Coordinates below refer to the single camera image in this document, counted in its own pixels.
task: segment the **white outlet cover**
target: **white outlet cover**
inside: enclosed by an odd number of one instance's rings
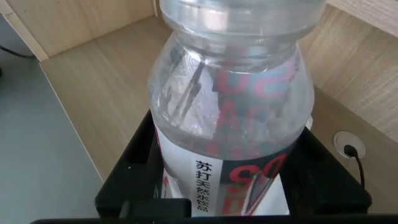
[[[353,146],[358,151],[358,156],[360,159],[363,158],[366,154],[365,144],[362,142],[362,140],[359,137],[357,137],[355,134],[349,133],[347,131],[340,131],[337,134],[335,134],[335,137],[333,138],[333,144],[335,145],[335,149],[343,157],[347,159],[355,159],[355,158],[348,157],[344,153],[344,147],[346,145]]]

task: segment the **wooden wall panel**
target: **wooden wall panel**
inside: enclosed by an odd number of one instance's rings
[[[6,0],[49,56],[154,14],[152,0]]]
[[[316,86],[398,141],[398,38],[327,6],[301,46]]]
[[[398,37],[397,0],[328,0],[328,3]]]

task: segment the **white label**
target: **white label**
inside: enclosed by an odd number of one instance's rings
[[[223,161],[176,146],[156,126],[173,197],[186,197],[195,216],[214,216]]]

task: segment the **bottle label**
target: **bottle label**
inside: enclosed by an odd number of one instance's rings
[[[221,160],[183,149],[155,127],[173,196],[190,199],[196,216],[251,215],[292,148],[257,159]]]

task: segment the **light wood surface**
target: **light wood surface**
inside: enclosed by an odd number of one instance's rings
[[[152,0],[6,2],[49,57],[154,14]]]
[[[41,63],[104,178],[149,108],[147,76],[170,33],[152,17]]]
[[[34,39],[32,34],[14,13],[6,0],[0,0],[0,13],[40,61],[49,59],[49,56],[44,52],[42,46],[40,46]]]
[[[398,141],[398,38],[328,6],[301,46],[317,86]]]
[[[147,76],[169,34],[151,17],[41,63],[104,179],[149,108]],[[397,143],[317,88],[315,102],[313,132],[357,179],[357,164],[342,159],[332,139],[343,130],[363,139],[370,212],[398,211]]]
[[[328,0],[328,3],[398,37],[397,0]]]

